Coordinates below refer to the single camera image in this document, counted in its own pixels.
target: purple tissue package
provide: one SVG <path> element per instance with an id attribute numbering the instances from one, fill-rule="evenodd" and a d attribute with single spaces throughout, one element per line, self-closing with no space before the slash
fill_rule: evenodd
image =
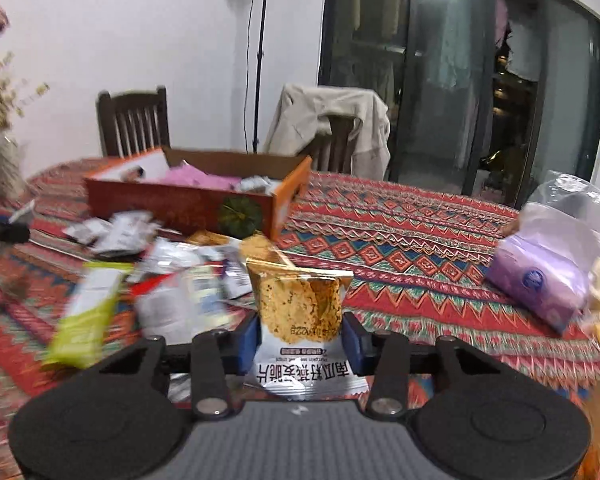
<path id="1" fill-rule="evenodd" d="M 589 296 L 600 240 L 584 222 L 527 203 L 520 230 L 496 248 L 487 279 L 562 333 Z"/>

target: tablecloth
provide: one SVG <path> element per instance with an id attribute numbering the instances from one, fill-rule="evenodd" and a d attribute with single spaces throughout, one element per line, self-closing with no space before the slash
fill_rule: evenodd
<path id="1" fill-rule="evenodd" d="M 104 165 L 87 159 L 30 180 L 8 213 L 37 198 L 31 241 L 0 247 L 0 478 L 18 475 L 6 440 L 8 422 L 30 396 L 62 380 L 40 362 L 80 278 L 88 252 L 62 229 L 88 216 L 83 176 Z M 350 269 L 345 307 L 369 329 L 412 341 L 462 338 L 578 402 L 600 378 L 600 350 L 572 325 L 557 338 L 541 322 L 484 283 L 498 231 L 517 213 L 469 197 L 339 174 L 313 173 L 292 206 L 278 245 L 298 265 Z M 20 284 L 26 294 L 18 298 Z M 138 337 L 133 310 L 121 303 L 106 338 L 109 354 Z M 426 401 L 426 380 L 411 404 Z"/>

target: white logo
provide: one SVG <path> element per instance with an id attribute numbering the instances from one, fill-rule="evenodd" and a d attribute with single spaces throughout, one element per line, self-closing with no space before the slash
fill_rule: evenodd
<path id="1" fill-rule="evenodd" d="M 309 408 L 306 408 L 306 407 L 298 404 L 294 409 L 291 410 L 291 413 L 293 413 L 294 415 L 297 415 L 297 416 L 302 416 L 303 413 L 308 412 L 308 411 L 309 411 Z"/>

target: light stand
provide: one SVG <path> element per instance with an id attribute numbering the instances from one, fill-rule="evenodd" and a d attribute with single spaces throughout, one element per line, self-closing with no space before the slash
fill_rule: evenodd
<path id="1" fill-rule="evenodd" d="M 253 112 L 253 153 L 258 153 L 258 114 L 260 111 L 260 77 L 262 75 L 262 45 L 264 43 L 264 19 L 267 13 L 267 0 L 262 0 L 262 18 L 260 20 L 260 43 L 258 45 L 258 70 L 256 72 L 256 100 Z"/>

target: dark brown chair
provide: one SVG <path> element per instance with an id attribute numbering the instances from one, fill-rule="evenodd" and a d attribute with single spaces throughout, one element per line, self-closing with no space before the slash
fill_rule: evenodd
<path id="1" fill-rule="evenodd" d="M 353 131 L 354 119 L 343 116 L 329 116 L 328 118 L 331 135 L 316 133 L 299 155 L 311 156 L 311 168 L 314 171 L 351 173 L 353 143 L 349 142 L 349 134 Z"/>
<path id="2" fill-rule="evenodd" d="M 158 146 L 169 146 L 167 91 L 98 95 L 98 122 L 102 153 L 129 156 Z"/>

